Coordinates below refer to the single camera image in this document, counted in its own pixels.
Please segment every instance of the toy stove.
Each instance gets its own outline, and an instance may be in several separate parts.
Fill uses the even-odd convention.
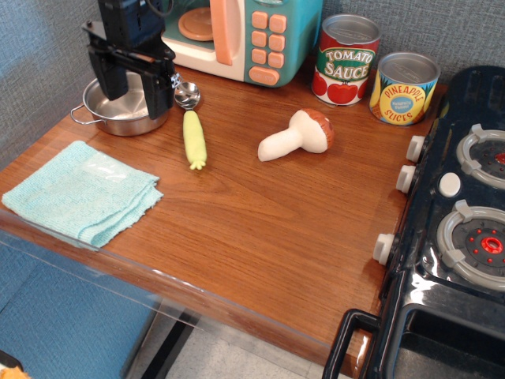
[[[360,377],[505,377],[505,69],[457,74],[429,135],[414,137],[397,189],[408,204],[380,235],[380,315],[349,310],[324,378],[354,330],[372,333]]]

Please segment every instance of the small metal pot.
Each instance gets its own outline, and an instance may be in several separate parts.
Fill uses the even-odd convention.
[[[73,121],[81,125],[97,124],[98,129],[115,136],[138,136],[159,128],[168,117],[168,112],[151,120],[145,102],[142,79],[136,73],[126,73],[128,92],[119,99],[110,101],[100,88],[98,79],[92,81],[84,90],[83,104],[70,111]],[[75,118],[74,112],[86,107],[95,121],[82,122]]]

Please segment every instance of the light blue towel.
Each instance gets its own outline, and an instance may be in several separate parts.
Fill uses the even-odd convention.
[[[76,141],[4,193],[2,203],[27,221],[102,247],[161,199],[158,180]]]

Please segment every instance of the white knob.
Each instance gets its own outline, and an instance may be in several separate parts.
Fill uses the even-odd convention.
[[[412,136],[410,140],[409,148],[407,150],[407,159],[417,163],[419,156],[421,155],[421,150],[423,149],[423,144],[425,143],[425,138],[422,136]]]
[[[395,235],[379,235],[379,237],[377,237],[376,247],[373,249],[373,259],[378,261],[381,265],[386,265],[387,259],[391,254],[394,240]]]
[[[456,196],[461,189],[461,179],[454,172],[447,172],[439,182],[439,191],[445,197]]]
[[[413,180],[413,173],[416,171],[415,166],[403,166],[400,170],[400,175],[396,181],[396,189],[403,193],[408,193]]]

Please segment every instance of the microwave button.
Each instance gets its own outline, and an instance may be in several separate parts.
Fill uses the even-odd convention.
[[[275,69],[281,69],[284,66],[284,54],[270,53],[268,55],[268,65],[270,67],[274,67]]]
[[[274,14],[270,17],[270,30],[274,33],[283,34],[287,28],[287,17],[282,14]]]
[[[251,42],[254,46],[258,47],[267,46],[267,33],[258,32],[257,30],[255,30],[254,32],[252,32],[251,37],[252,37]]]
[[[273,51],[283,51],[286,47],[286,37],[279,34],[272,34],[268,39],[268,47]]]
[[[261,49],[252,49],[251,59],[258,65],[264,65],[267,62],[267,52]]]
[[[254,66],[249,71],[249,77],[256,83],[265,85],[276,85],[280,79],[280,75],[274,69],[267,69],[265,67]]]
[[[266,29],[268,26],[268,14],[265,12],[252,12],[252,26],[258,29]]]

